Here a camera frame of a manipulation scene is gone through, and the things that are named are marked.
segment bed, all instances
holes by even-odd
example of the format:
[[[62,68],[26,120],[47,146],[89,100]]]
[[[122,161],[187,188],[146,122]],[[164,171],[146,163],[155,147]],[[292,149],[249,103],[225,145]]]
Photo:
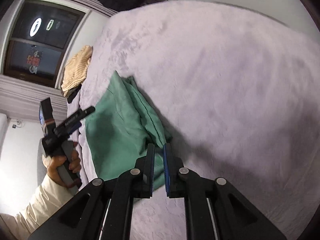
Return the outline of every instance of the bed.
[[[96,105],[114,70],[133,75],[200,176],[223,176],[288,239],[320,203],[320,46],[256,12],[214,3],[164,2],[111,17],[93,46],[87,79],[68,105]],[[96,178],[85,122],[86,185]],[[185,239],[182,199],[164,187],[133,210],[131,239]]]

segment human hand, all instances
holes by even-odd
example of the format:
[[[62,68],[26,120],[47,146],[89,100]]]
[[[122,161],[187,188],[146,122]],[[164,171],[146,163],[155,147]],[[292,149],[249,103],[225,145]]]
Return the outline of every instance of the human hand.
[[[73,147],[76,147],[77,145],[78,145],[77,142],[73,142]],[[69,165],[69,170],[71,170],[73,173],[77,173],[81,170],[79,153],[76,150],[73,150],[73,152],[71,153],[71,157],[72,157],[72,162]],[[54,156],[51,158],[51,161],[47,166],[47,173],[50,179],[52,179],[55,183],[63,187],[67,187],[67,185],[60,178],[57,168],[63,165],[63,163],[66,160],[67,160],[67,157],[65,156]]]

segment blue gripper pad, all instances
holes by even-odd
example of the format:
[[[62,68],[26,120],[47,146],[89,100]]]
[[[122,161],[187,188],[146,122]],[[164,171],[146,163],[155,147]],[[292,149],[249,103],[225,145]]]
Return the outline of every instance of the blue gripper pad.
[[[165,191],[167,192],[167,197],[168,197],[170,193],[170,174],[169,174],[169,167],[168,167],[166,145],[163,146],[163,168],[164,168]]]
[[[79,129],[81,126],[82,126],[82,123],[81,123],[81,122],[77,122],[77,123],[74,125],[74,127],[71,129],[71,131],[70,131],[69,134],[70,134],[70,135],[73,134],[73,132],[74,132],[75,130]]]

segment green towel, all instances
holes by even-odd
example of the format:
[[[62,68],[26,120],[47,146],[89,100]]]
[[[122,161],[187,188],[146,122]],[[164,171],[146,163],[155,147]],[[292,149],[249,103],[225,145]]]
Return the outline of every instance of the green towel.
[[[116,71],[85,128],[95,171],[104,180],[134,168],[136,159],[146,155],[148,143],[162,148],[169,139],[134,78],[122,79]],[[156,154],[154,189],[163,184],[163,159]]]

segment white sleeve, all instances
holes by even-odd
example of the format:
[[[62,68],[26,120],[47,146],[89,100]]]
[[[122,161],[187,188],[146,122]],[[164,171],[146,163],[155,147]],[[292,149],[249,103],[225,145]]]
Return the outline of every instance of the white sleeve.
[[[56,184],[46,175],[24,210],[15,217],[6,214],[1,214],[1,217],[18,240],[26,240],[71,198],[72,194],[67,188]]]

